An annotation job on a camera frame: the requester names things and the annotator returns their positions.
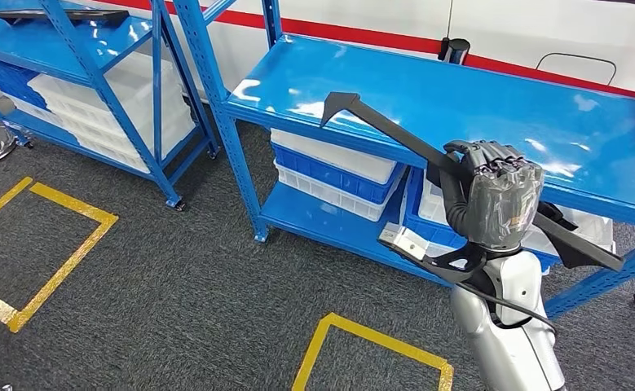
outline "shelf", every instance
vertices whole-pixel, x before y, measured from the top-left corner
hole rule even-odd
[[[544,199],[635,224],[635,99],[308,37],[283,36],[224,107],[237,118],[423,167],[347,112],[317,128],[330,91],[430,145],[512,144],[547,171]]]
[[[131,174],[138,175],[143,178],[151,178],[152,175],[143,173],[137,169],[124,165],[119,161],[110,159],[106,156],[93,152],[90,149],[86,149],[79,145],[77,139],[74,138],[68,131],[52,125],[46,121],[40,120],[35,116],[30,116],[26,112],[20,110],[14,110],[3,117],[3,123],[14,129],[22,130],[26,129],[32,134],[37,135],[39,138],[44,138],[54,144],[58,144],[63,148],[69,149],[73,152],[89,156],[92,159],[102,161],[107,165],[114,166],[119,169],[123,169]]]
[[[61,2],[66,9],[89,7]],[[41,8],[37,0],[0,0],[1,9]],[[118,28],[84,22],[75,26],[84,45],[104,72],[152,36],[152,21],[129,17]],[[0,20],[0,60],[18,67],[49,74],[83,86],[89,78],[74,54],[48,20],[10,26]]]
[[[371,222],[278,182],[260,215],[273,226],[296,235],[342,248],[384,265],[449,286],[440,278],[405,261],[377,242],[386,222],[399,221],[405,181],[391,197],[379,222]]]

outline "yellow tape square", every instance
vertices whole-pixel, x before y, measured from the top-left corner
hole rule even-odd
[[[330,326],[338,327],[355,336],[359,336],[382,347],[394,350],[396,353],[403,354],[406,357],[439,369],[440,375],[437,390],[451,391],[454,368],[447,362],[447,360],[435,356],[432,353],[428,353],[425,350],[418,349],[417,347],[402,342],[401,340],[382,334],[372,328],[368,328],[362,324],[342,318],[335,313],[328,314],[322,318],[320,323],[317,325],[315,334],[313,335],[310,345],[307,347],[307,351],[305,352],[305,358],[302,360],[296,379],[293,382],[293,391],[305,389],[307,380],[310,377],[315,361],[317,361],[317,356],[320,354],[322,344],[327,337]]]
[[[32,181],[33,180],[29,177],[24,178],[5,195],[0,197],[0,209],[22,192]],[[40,182],[36,182],[31,186],[29,191],[67,209],[80,213],[82,216],[96,220],[99,226],[96,227],[94,232],[86,238],[84,243],[82,243],[68,260],[51,276],[22,310],[16,310],[0,299],[0,321],[6,324],[11,332],[18,332],[29,321],[53,291],[55,291],[70,272],[77,267],[82,258],[106,235],[106,232],[108,232],[111,226],[118,220],[118,216],[104,212],[101,209],[52,189]]]

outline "white storage crate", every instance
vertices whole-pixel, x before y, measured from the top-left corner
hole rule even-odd
[[[447,217],[444,212],[444,202],[442,189],[433,185],[425,179],[423,181],[423,191],[418,216],[425,220],[447,224]],[[612,220],[594,214],[581,212],[576,209],[569,209],[558,206],[564,214],[564,218],[578,226],[573,232],[578,236],[596,244],[606,250],[615,251],[615,242],[612,232]],[[526,235],[523,237],[522,245],[543,253],[557,255],[557,250],[550,243],[543,231],[536,226],[529,226]]]
[[[106,73],[106,80],[113,89],[135,128],[140,128],[152,118],[153,78],[152,57],[132,52]],[[39,75],[28,83],[45,100],[51,111],[61,111],[73,117],[104,128],[119,129],[111,111],[96,91],[48,75]],[[180,93],[178,75],[173,64],[161,61],[161,97]]]
[[[279,170],[279,182],[373,222],[380,219],[386,204],[389,202],[391,195],[394,194],[394,191],[396,191],[396,188],[399,187],[399,182],[403,176],[402,172],[394,181],[389,194],[382,204],[373,204],[347,191],[337,189],[324,182],[287,169],[276,162],[274,162],[274,165]]]
[[[180,141],[178,138],[180,132],[186,132],[185,134],[187,134],[187,132],[192,129],[192,125],[190,125],[189,129],[187,130],[174,128],[171,125],[174,121],[177,121],[181,117],[182,112],[185,112],[185,115],[187,115],[188,118],[190,116],[189,106],[185,104],[185,101],[183,101],[183,97],[180,94],[173,94],[169,97],[166,97],[164,100],[166,102],[166,107],[165,110],[161,110],[161,151],[163,152],[163,156],[165,157],[165,155],[167,155],[170,149],[173,148],[175,145],[170,145],[170,143],[176,143],[177,141]],[[113,150],[122,151],[123,153],[132,153],[132,151],[134,150],[132,142],[120,126],[112,128],[103,126],[99,123],[84,121],[80,118],[72,116],[69,112],[62,112],[58,109],[55,110],[55,114],[57,114],[62,120],[63,127],[68,132],[75,135],[75,137],[90,138],[92,140],[100,142],[103,145],[111,147]],[[147,147],[149,147],[149,150],[153,151],[153,116],[141,127],[136,128],[136,130],[142,137],[142,140],[147,144]]]
[[[170,151],[185,138],[192,128],[195,126],[190,117],[190,110],[187,105],[174,116],[170,116],[166,122],[161,124],[161,156],[165,159]],[[103,138],[94,138],[87,134],[74,134],[77,141],[86,149],[90,149],[100,155],[109,157],[115,161],[121,162],[124,165],[149,173],[149,168],[144,163],[144,160],[139,155],[134,145],[126,137],[125,142],[118,140],[118,144],[110,143],[110,141]],[[142,137],[143,141],[147,144],[149,151],[154,153],[154,141],[153,135],[150,138]]]
[[[34,106],[33,104],[29,102],[25,102],[24,100],[16,98],[12,95],[6,94],[6,96],[15,104],[15,107],[17,108],[17,110],[26,112],[30,116],[35,116],[36,118],[40,120],[44,120],[48,122],[49,124],[58,126],[60,128],[63,127],[63,121],[60,119],[59,116],[57,116],[53,112],[49,112],[42,108],[38,108]]]
[[[271,141],[359,177],[385,184],[396,162],[297,134],[272,129]]]

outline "black handle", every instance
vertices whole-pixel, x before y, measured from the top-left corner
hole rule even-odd
[[[428,161],[428,167],[438,167],[458,178],[464,185],[473,182],[473,174],[463,165],[456,163],[442,152],[422,141],[414,134],[395,124],[380,112],[360,102],[360,95],[345,92],[330,92],[324,101],[324,113],[320,126],[341,110],[347,110],[373,128],[401,143],[420,157]],[[567,268],[577,266],[601,266],[612,270],[621,270],[624,265],[622,257],[606,251],[588,240],[574,235],[540,212],[536,213],[533,225],[540,228],[557,250],[562,263]]]
[[[130,16],[128,11],[120,10],[65,10],[73,23],[83,20],[103,21],[109,27],[118,27]],[[47,20],[48,15],[44,10],[24,9],[24,10],[2,10],[0,19],[5,20],[9,25],[14,25],[21,20]]]

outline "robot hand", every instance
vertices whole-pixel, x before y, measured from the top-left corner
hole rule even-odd
[[[543,169],[494,141],[452,141],[444,150],[455,161],[462,154],[460,164],[473,173],[468,189],[451,174],[439,173],[449,226],[489,251],[517,249],[538,209]]]

